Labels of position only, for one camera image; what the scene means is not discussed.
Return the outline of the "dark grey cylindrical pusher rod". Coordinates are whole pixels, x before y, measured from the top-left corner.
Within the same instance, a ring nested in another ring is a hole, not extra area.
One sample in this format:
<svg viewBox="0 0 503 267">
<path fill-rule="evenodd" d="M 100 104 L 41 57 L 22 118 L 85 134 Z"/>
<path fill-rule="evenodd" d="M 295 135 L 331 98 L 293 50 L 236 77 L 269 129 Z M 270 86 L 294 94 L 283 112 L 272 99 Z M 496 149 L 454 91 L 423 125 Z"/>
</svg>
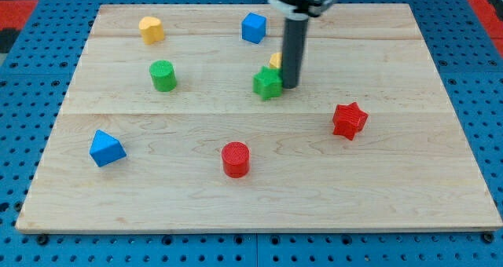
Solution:
<svg viewBox="0 0 503 267">
<path fill-rule="evenodd" d="M 308 23 L 308 18 L 285 19 L 281 51 L 281 79 L 284 89 L 294 89 L 299 85 Z"/>
</svg>

